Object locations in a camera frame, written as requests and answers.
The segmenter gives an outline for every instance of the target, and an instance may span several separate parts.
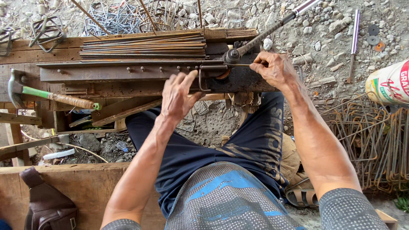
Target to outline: man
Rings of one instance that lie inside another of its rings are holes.
[[[281,92],[263,93],[259,109],[221,148],[201,147],[174,131],[204,96],[188,97],[197,71],[166,81],[162,109],[126,119],[138,153],[107,204],[103,230],[140,229],[152,186],[160,194],[168,230],[304,229],[278,201],[288,185],[280,174],[283,95],[292,111],[298,153],[319,200],[322,227],[387,229],[287,55],[262,52],[250,68]]]

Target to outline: navy blue pants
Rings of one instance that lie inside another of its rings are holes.
[[[168,218],[173,202],[190,175],[211,163],[228,161],[255,175],[277,197],[288,181],[280,174],[283,138],[284,96],[281,92],[262,94],[261,105],[249,114],[242,126],[221,148],[202,147],[173,132],[163,155],[155,189],[160,194],[159,206]],[[139,150],[152,130],[160,108],[126,118],[129,136]]]

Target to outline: brown leather bag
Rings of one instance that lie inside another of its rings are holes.
[[[20,172],[30,188],[25,230],[73,230],[78,209],[59,190],[46,184],[34,167]]]

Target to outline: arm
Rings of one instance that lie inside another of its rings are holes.
[[[142,213],[155,184],[163,153],[177,124],[204,94],[188,97],[197,71],[180,73],[166,80],[163,89],[162,111],[142,147],[125,171],[105,209],[102,226],[118,219],[141,223]]]
[[[346,151],[312,104],[287,55],[261,52],[250,68],[281,90],[288,100],[297,151],[318,200],[337,188],[362,192]]]

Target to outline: hammer head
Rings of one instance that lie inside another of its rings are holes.
[[[21,77],[25,75],[24,71],[11,69],[11,76],[9,80],[9,97],[16,109],[27,109],[26,105],[21,100],[23,92],[23,84]]]

